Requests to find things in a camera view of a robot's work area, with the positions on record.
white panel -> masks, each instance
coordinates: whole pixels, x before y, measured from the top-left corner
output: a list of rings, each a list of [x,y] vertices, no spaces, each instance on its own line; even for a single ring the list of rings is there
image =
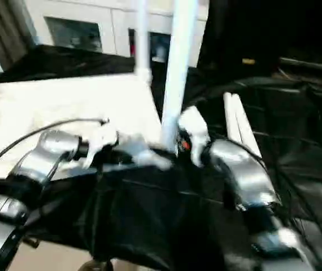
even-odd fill
[[[103,52],[116,53],[109,8],[40,0],[26,0],[26,4],[41,44],[54,45],[45,20],[45,17],[53,17],[98,24]]]
[[[122,10],[112,10],[112,21],[115,31],[116,53],[130,57],[127,13]]]
[[[55,2],[78,3],[82,5],[92,5],[99,7],[107,7],[123,11],[134,11],[135,0],[51,0]],[[198,20],[206,21],[208,15],[209,0],[199,0]],[[172,16],[175,0],[149,0],[148,11],[151,14]]]

white surface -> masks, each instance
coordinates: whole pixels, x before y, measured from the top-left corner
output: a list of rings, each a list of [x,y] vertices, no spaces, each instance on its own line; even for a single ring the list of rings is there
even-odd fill
[[[116,54],[111,10],[109,8],[44,0],[25,0],[25,3],[36,29],[36,39],[39,43],[54,45],[45,17],[85,21],[98,24],[102,52]]]
[[[258,155],[259,157],[262,157],[239,95],[233,94],[232,99],[242,144],[248,147],[249,150],[252,151],[254,154]]]
[[[236,119],[235,105],[233,104],[233,97],[229,92],[224,93],[224,108],[228,138],[238,143],[242,143],[239,126]]]
[[[0,84],[0,150],[31,130],[79,117],[108,117],[122,137],[142,135],[159,142],[160,122],[150,89],[133,74]],[[85,138],[96,128],[96,123],[61,126]],[[37,140],[34,136],[10,151],[0,162],[0,177]]]
[[[178,0],[175,3],[162,112],[162,144],[170,151],[175,150],[197,6],[197,0]]]
[[[126,12],[123,10],[112,10],[112,18],[114,20],[114,33],[117,54],[130,57],[128,29],[136,28],[136,13],[130,11]],[[148,19],[149,32],[161,34],[172,33],[172,17],[149,14]],[[195,22],[189,59],[189,66],[191,67],[196,67],[197,65],[205,26],[205,21],[197,20]]]

black cable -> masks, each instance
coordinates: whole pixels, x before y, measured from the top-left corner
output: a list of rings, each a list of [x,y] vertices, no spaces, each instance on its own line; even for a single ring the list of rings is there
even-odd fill
[[[11,143],[10,145],[8,145],[7,147],[5,147],[1,152],[0,152],[0,158],[6,154],[8,151],[10,151],[13,147],[15,147],[17,144],[19,144],[20,142],[26,140],[27,138],[39,133],[39,132],[42,132],[44,130],[48,130],[50,128],[53,128],[53,127],[56,127],[56,126],[60,126],[60,125],[63,125],[63,124],[67,124],[67,123],[75,123],[75,122],[78,122],[78,121],[91,121],[91,122],[98,122],[100,123],[101,125],[107,123],[107,121],[105,121],[104,119],[92,119],[92,118],[89,118],[89,119],[82,119],[82,118],[79,118],[79,119],[70,119],[70,120],[62,120],[62,121],[57,121],[53,124],[50,124],[50,125],[47,125],[47,126],[44,126],[42,128],[39,128],[37,130],[34,130],[32,132],[30,132],[29,134],[26,134],[22,137],[20,137],[19,139],[17,139],[16,141],[14,141],[13,143]]]
[[[316,215],[316,213],[313,211],[313,208],[309,204],[309,202],[306,199],[306,197],[301,193],[300,189],[297,188],[297,186],[292,182],[292,180],[284,172],[281,172],[281,174],[283,175],[284,179],[288,182],[289,186],[293,189],[293,191],[295,192],[297,197],[301,200],[301,202],[303,203],[303,205],[305,207],[305,210],[310,214],[310,216],[312,217],[313,221],[317,225],[320,233],[322,234],[322,223],[320,222],[320,220],[319,220],[318,216]]]

black fabric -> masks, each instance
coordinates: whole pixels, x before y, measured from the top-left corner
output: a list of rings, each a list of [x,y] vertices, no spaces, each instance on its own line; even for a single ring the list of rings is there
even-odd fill
[[[125,72],[132,70],[132,61],[119,56],[40,46],[2,74],[0,82]],[[165,77],[165,66],[153,63],[152,92],[159,113],[162,109]],[[293,187],[299,189],[322,223],[322,88],[271,78],[249,78],[224,86],[215,82],[217,80],[214,77],[190,69],[184,106],[197,103],[208,123],[211,137],[217,138],[226,135],[222,93],[231,91],[240,95],[268,173],[286,207],[285,212],[293,215],[296,220],[292,222],[299,224],[299,232],[307,237],[308,243],[313,245],[322,259],[320,230],[313,222],[315,219],[306,211],[305,203],[293,190]],[[188,169],[186,173],[177,172],[180,176],[168,175],[167,178],[155,171],[144,173],[145,176],[140,172],[115,175],[117,178],[105,176],[98,182],[97,189],[88,187],[79,195],[77,204],[87,204],[85,209],[78,207],[78,211],[74,212],[64,208],[63,213],[50,217],[52,223],[47,220],[46,224],[33,228],[33,234],[45,240],[90,249],[99,259],[117,255],[134,262],[140,261],[154,267],[157,265],[161,269],[169,266],[182,270],[186,266],[181,266],[173,257],[178,254],[171,255],[173,251],[168,250],[168,243],[163,238],[167,236],[166,229],[175,229],[171,227],[173,222],[180,222],[179,229],[185,229],[181,231],[185,235],[180,238],[184,237],[187,244],[187,247],[180,245],[180,251],[185,252],[184,255],[178,255],[180,260],[200,266],[201,263],[194,259],[198,257],[195,254],[201,253],[200,259],[206,259],[203,251],[187,240],[187,237],[194,235],[195,243],[211,255],[208,249],[215,247],[214,255],[223,256],[228,270],[252,270],[255,257],[250,251],[242,217],[220,204],[223,202],[223,180],[213,172],[198,173],[193,169]],[[159,188],[150,187],[155,182]],[[183,191],[192,191],[199,200],[180,193]],[[149,193],[159,199],[158,203],[152,201],[153,197]],[[113,207],[111,212],[107,212],[107,204]],[[131,206],[137,211],[135,215],[129,213],[130,208],[127,207]],[[153,212],[162,220],[152,217]],[[164,213],[169,213],[169,216],[164,218]],[[147,223],[139,225],[142,216]],[[140,227],[138,231],[137,228],[130,228],[133,223]],[[189,231],[182,223],[190,226]],[[82,233],[81,229],[88,224],[97,225],[98,228],[94,227],[93,232],[88,229]],[[122,233],[123,227],[129,227],[133,235],[122,237],[129,244],[134,242],[135,247],[121,246],[122,241],[111,234],[118,230]],[[142,252],[139,245],[150,244],[153,239],[147,240],[143,233],[159,234],[156,243],[147,247],[147,252]],[[160,254],[157,256],[154,253],[158,247],[163,247],[163,250],[158,251]],[[218,265],[222,264],[222,257],[217,260]],[[208,260],[204,264],[206,268],[203,269],[209,269]],[[317,266],[322,270],[322,263]]]
[[[30,209],[37,207],[42,190],[39,182],[27,176],[10,174],[0,179],[0,194],[23,202]]]
[[[281,56],[322,63],[322,0],[210,0],[198,68],[270,76]]]

black cloth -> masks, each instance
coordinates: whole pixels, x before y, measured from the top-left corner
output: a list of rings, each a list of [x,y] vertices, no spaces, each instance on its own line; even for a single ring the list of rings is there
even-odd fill
[[[0,82],[129,72],[132,67],[132,59],[119,56],[40,46],[0,75]],[[165,77],[165,66],[153,63],[151,88],[159,113],[162,110]],[[308,241],[322,258],[322,236],[313,222],[315,219],[306,211],[305,204],[293,190],[294,186],[299,188],[298,191],[307,199],[322,223],[322,88],[297,82],[276,81],[271,78],[252,78],[224,86],[216,82],[216,79],[191,68],[186,84],[184,107],[197,104],[208,123],[211,137],[216,138],[226,135],[222,93],[230,91],[241,96],[275,188],[280,193],[286,210],[303,223],[303,227],[300,227],[301,232],[305,232]],[[171,260],[176,257],[170,256],[173,251],[167,251],[165,244],[168,243],[162,239],[166,233],[161,230],[170,229],[179,218],[180,227],[178,229],[186,229],[186,231],[181,231],[185,233],[185,243],[178,244],[179,247],[175,245],[173,248],[187,252],[184,258],[180,253],[176,254],[180,259],[190,260],[189,263],[200,267],[200,262],[195,259],[197,255],[200,255],[199,259],[205,260],[204,269],[210,268],[202,247],[207,254],[214,253],[214,256],[224,256],[224,258],[218,258],[217,266],[222,265],[225,260],[228,270],[251,270],[255,257],[248,249],[240,216],[237,212],[225,210],[221,204],[223,202],[221,197],[223,180],[219,180],[210,172],[196,174],[200,176],[198,182],[186,180],[186,173],[178,172],[178,174],[174,175],[179,176],[174,182],[170,181],[171,178],[166,178],[168,181],[163,183],[165,187],[162,186],[162,189],[166,189],[167,193],[160,193],[158,189],[152,191],[155,199],[162,198],[160,202],[163,202],[164,206],[158,206],[156,202],[152,202],[151,195],[149,198],[138,197],[142,190],[146,194],[145,191],[150,190],[149,186],[153,182],[158,182],[160,186],[158,172],[152,172],[152,174],[148,172],[146,176],[135,175],[138,176],[137,180],[134,180],[132,174],[117,178],[119,181],[114,181],[114,176],[104,176],[104,181],[98,182],[96,189],[91,189],[93,192],[86,197],[88,200],[83,202],[88,204],[87,207],[73,214],[72,220],[66,220],[68,222],[65,224],[62,223],[62,216],[54,216],[52,225],[48,223],[47,227],[34,228],[34,234],[45,240],[89,249],[95,257],[100,259],[107,256],[118,256],[159,269],[167,269],[180,266],[178,265],[180,262]],[[190,195],[177,196],[183,195],[184,191],[192,191],[204,199],[196,200]],[[103,194],[112,195],[113,198],[107,199],[107,196],[103,197]],[[115,207],[114,213],[108,213],[113,218],[112,227],[105,225],[109,217],[92,214],[92,212],[99,212],[99,206],[105,206],[105,204],[98,205],[101,201]],[[156,212],[159,218],[163,217],[163,213],[169,212],[169,216],[162,221],[148,221],[150,228],[147,228],[147,225],[139,224],[139,215],[133,217],[132,213],[127,213],[128,206],[134,206],[135,210],[138,210],[137,214],[145,215],[149,219],[151,216],[147,216],[148,212],[156,208],[160,208]],[[98,225],[99,228],[93,228],[94,232],[90,233],[90,229],[84,228],[88,221],[91,221],[92,225]],[[107,240],[107,232],[103,232],[102,229],[117,232],[120,228],[116,226],[128,227],[127,224],[132,225],[133,222],[138,224],[140,231],[133,229],[130,232],[135,238],[140,236],[140,243],[153,242],[148,239],[144,240],[143,238],[146,237],[142,235],[151,229],[160,234],[156,243],[153,243],[154,247],[165,248],[162,253],[156,255],[159,261],[151,260],[155,259],[155,255],[148,255],[147,251],[140,253],[140,250],[146,248],[133,247],[126,250],[125,247],[113,247],[114,239],[111,237],[114,235],[112,234],[109,239],[112,242],[103,242]],[[190,225],[189,231],[183,223]],[[191,240],[188,240],[191,235],[195,235],[195,246],[192,245]],[[133,237],[125,236],[125,238],[127,241],[132,241]],[[109,250],[110,255],[105,254],[103,243],[109,246],[108,248],[114,248]],[[184,265],[180,267],[180,270],[185,270],[184,268],[190,267]]]

